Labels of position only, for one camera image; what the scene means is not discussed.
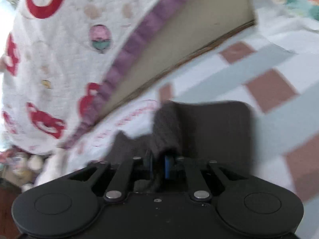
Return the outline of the beige bed base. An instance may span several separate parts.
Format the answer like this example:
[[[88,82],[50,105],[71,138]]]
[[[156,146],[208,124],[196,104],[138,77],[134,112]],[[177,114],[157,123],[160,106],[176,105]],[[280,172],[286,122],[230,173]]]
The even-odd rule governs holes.
[[[250,0],[187,0],[147,43],[98,117],[104,118],[198,50],[225,40],[253,20]]]

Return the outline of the brown wooden cabinet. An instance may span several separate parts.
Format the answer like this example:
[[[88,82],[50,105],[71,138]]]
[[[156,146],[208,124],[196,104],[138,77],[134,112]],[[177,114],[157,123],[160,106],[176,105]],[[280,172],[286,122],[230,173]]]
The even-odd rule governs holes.
[[[1,178],[0,186],[0,235],[1,238],[16,238],[18,231],[11,215],[13,201],[21,193],[21,189]]]

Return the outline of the grey bunny plush toy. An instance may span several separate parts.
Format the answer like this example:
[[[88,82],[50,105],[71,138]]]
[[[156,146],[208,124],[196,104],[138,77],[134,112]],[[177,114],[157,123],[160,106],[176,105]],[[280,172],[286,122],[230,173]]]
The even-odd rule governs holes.
[[[1,152],[1,183],[17,187],[22,192],[33,188],[46,159],[44,156],[17,152],[14,148]]]

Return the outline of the checkered happy dog rug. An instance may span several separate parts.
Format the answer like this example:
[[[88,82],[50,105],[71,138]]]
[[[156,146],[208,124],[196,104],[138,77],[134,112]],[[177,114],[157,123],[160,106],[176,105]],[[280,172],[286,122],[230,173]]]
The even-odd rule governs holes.
[[[43,184],[107,155],[118,131],[151,129],[148,99],[178,103],[241,101],[255,116],[257,176],[318,207],[318,6],[308,12],[257,9],[257,25],[163,78],[110,113],[70,151],[49,159]]]

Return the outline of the white red bear quilt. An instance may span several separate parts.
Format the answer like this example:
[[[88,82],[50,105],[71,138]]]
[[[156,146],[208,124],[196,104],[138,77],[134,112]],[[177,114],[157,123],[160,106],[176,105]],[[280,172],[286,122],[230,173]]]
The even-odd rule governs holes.
[[[4,52],[10,143],[38,155],[71,145],[185,1],[20,0]]]

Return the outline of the dark brown knit sweater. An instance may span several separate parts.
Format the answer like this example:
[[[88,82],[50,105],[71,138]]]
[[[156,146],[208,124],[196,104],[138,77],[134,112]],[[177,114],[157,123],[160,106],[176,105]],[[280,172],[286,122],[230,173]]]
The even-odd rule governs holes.
[[[119,131],[109,153],[104,157],[119,165],[133,157],[153,154],[153,178],[142,186],[146,192],[177,190],[180,178],[165,179],[164,154],[176,149],[177,157],[215,160],[237,170],[252,169],[252,115],[242,102],[214,104],[165,103],[154,115],[150,134],[129,138]]]

